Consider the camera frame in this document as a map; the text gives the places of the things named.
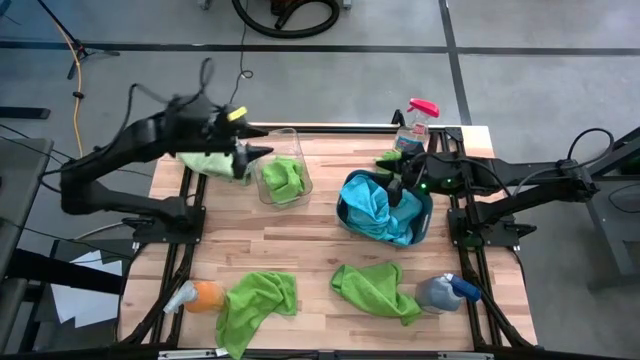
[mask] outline teal basket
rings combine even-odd
[[[349,174],[349,176],[347,176],[347,179],[345,180],[344,183],[345,184],[348,183],[356,175],[365,175],[373,179],[373,181],[375,181],[380,186],[384,186],[386,181],[388,181],[389,179],[389,175],[376,174],[366,170],[356,170],[351,174]],[[393,245],[395,247],[405,248],[411,245],[418,244],[422,242],[424,239],[426,239],[427,230],[429,229],[429,222],[431,221],[431,212],[433,211],[433,201],[431,200],[431,196],[429,195],[423,194],[413,189],[408,189],[408,191],[422,202],[422,212],[420,212],[420,215],[416,216],[416,218],[411,220],[411,223],[409,223],[409,226],[413,231],[413,239],[411,239],[411,243],[409,245],[402,245],[402,244],[396,244],[391,241],[383,241],[378,239],[374,239],[374,240],[388,243],[389,245]],[[353,229],[349,227],[349,225],[347,225],[347,215],[349,213],[349,206],[345,201],[342,200],[342,196],[338,198],[338,205],[337,205],[336,211],[338,214],[338,218],[340,219],[340,224],[342,226],[349,229],[350,231],[366,236],[366,234],[364,234],[363,232]]]

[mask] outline blue cloth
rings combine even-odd
[[[409,223],[422,211],[422,202],[407,190],[396,207],[389,206],[384,188],[365,175],[356,175],[340,191],[348,205],[347,226],[376,240],[409,245]]]

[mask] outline clear spray bottle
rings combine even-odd
[[[413,122],[400,127],[396,133],[393,149],[402,152],[411,150],[417,145],[422,145],[426,149],[429,141],[429,119],[440,116],[438,105],[427,100],[412,98],[409,100],[407,112],[414,112]]]

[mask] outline yellow tag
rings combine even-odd
[[[247,108],[246,107],[240,107],[238,109],[236,109],[233,112],[230,112],[229,115],[227,115],[227,120],[229,121],[236,121],[239,118],[243,117],[245,114],[247,113]]]

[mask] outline pink spray nozzle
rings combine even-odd
[[[409,105],[411,107],[407,110],[407,112],[412,112],[413,109],[418,109],[432,117],[440,116],[440,109],[438,109],[438,105],[432,103],[431,101],[411,98],[409,100]]]

